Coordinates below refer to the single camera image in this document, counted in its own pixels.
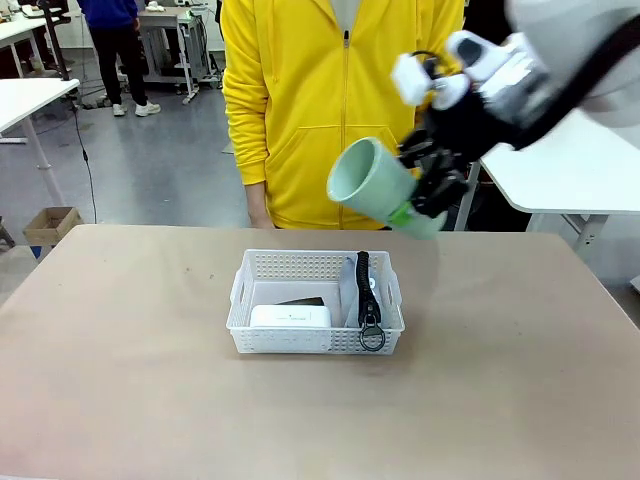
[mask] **person in blue top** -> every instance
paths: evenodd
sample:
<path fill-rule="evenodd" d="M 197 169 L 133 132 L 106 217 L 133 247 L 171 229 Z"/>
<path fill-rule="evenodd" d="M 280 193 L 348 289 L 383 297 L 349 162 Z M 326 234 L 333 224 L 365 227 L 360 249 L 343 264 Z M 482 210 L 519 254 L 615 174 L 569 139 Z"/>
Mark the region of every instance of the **person in blue top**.
<path fill-rule="evenodd" d="M 116 54 L 127 69 L 136 115 L 146 117 L 160 112 L 160 105 L 149 102 L 144 91 L 137 33 L 140 20 L 135 0 L 78 0 L 78 4 L 87 19 L 93 45 L 98 52 L 100 75 L 113 104 L 113 114 L 122 117 L 127 112 L 122 105 Z"/>

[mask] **light green cup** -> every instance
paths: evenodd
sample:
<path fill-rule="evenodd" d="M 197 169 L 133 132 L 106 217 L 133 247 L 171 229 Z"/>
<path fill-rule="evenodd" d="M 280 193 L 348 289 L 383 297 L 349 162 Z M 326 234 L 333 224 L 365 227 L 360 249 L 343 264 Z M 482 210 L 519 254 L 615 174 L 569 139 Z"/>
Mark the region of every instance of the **light green cup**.
<path fill-rule="evenodd" d="M 442 230 L 447 214 L 418 214 L 409 202 L 417 180 L 377 138 L 358 140 L 338 158 L 327 182 L 334 202 L 419 239 Z"/>

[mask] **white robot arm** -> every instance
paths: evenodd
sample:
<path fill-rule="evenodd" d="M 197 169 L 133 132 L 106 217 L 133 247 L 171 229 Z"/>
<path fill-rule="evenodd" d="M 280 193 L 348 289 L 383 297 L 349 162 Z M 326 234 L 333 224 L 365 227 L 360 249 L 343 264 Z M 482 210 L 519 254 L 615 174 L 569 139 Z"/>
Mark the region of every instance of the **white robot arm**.
<path fill-rule="evenodd" d="M 464 195 L 468 163 L 500 142 L 535 143 L 573 108 L 623 136 L 640 125 L 640 0 L 512 0 L 508 13 L 520 33 L 503 46 L 450 37 L 461 74 L 440 77 L 439 59 L 418 60 L 428 52 L 403 55 L 394 69 L 405 103 L 435 93 L 399 146 L 405 166 L 422 168 L 409 199 L 422 215 L 436 218 Z"/>

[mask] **sleeve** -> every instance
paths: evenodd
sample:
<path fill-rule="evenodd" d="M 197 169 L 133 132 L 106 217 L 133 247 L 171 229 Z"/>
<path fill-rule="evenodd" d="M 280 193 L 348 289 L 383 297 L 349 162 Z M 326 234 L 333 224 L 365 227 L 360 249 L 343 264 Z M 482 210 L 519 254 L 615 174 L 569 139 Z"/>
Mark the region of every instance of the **sleeve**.
<path fill-rule="evenodd" d="M 429 50 L 442 58 L 445 73 L 453 74 L 460 70 L 460 65 L 447 52 L 447 39 L 453 32 L 462 30 L 464 25 L 465 0 L 434 0 L 432 15 L 422 15 L 422 31 L 430 32 L 421 37 L 420 50 Z M 432 95 L 416 109 L 415 124 L 421 121 L 424 112 L 431 103 Z"/>
<path fill-rule="evenodd" d="M 131 18 L 138 18 L 138 5 L 136 5 L 136 0 L 126 0 L 125 5 Z"/>
<path fill-rule="evenodd" d="M 269 155 L 265 126 L 269 93 L 260 62 L 253 2 L 229 0 L 221 12 L 227 61 L 222 92 L 227 102 L 229 137 L 245 185 L 265 181 L 264 165 Z"/>

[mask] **person in yellow hoodie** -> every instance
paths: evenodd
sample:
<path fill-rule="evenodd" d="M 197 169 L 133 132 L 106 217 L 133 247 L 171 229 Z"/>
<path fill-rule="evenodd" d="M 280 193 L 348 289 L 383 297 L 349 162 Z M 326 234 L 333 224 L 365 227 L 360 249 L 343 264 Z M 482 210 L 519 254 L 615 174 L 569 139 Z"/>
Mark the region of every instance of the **person in yellow hoodie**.
<path fill-rule="evenodd" d="M 225 0 L 229 135 L 258 228 L 378 229 L 326 183 L 351 143 L 394 150 L 415 126 L 390 78 L 401 53 L 462 28 L 465 0 Z"/>

